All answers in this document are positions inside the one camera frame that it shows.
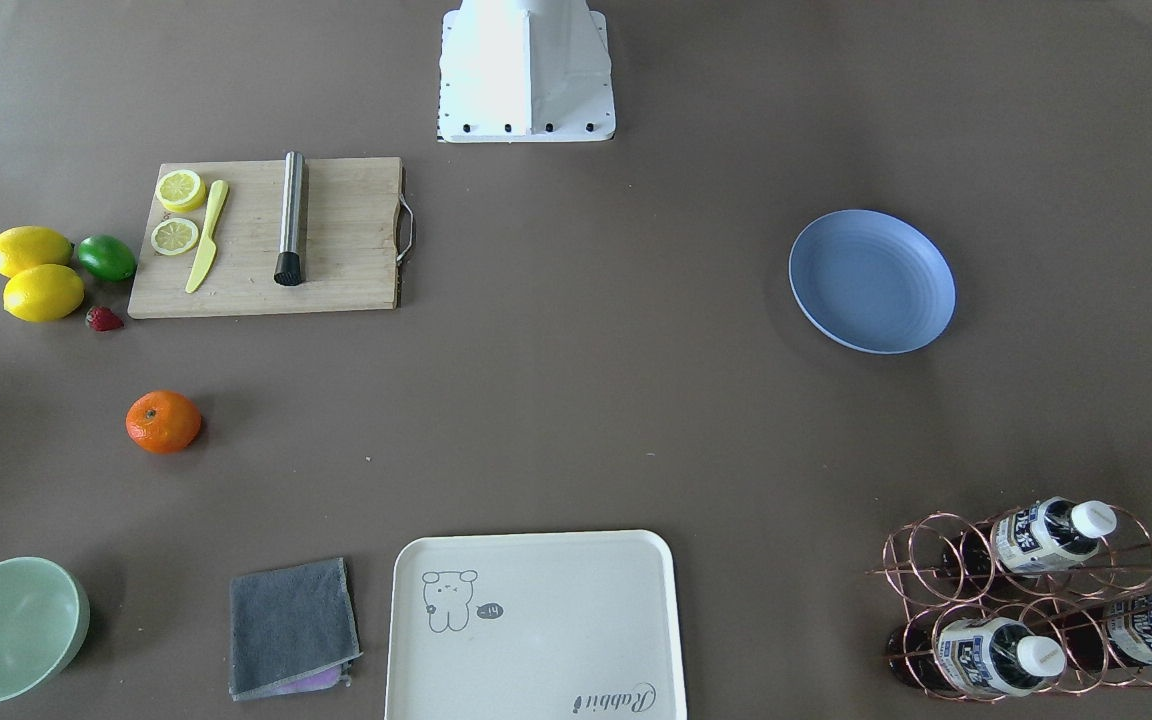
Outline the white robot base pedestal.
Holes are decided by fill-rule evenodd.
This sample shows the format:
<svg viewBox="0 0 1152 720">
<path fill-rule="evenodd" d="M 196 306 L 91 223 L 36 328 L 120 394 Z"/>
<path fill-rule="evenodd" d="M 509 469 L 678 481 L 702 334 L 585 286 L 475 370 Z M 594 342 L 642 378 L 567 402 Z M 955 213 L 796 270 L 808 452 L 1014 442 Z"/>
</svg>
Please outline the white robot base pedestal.
<svg viewBox="0 0 1152 720">
<path fill-rule="evenodd" d="M 611 141 L 608 23 L 585 1 L 463 1 L 444 14 L 435 137 Z"/>
</svg>

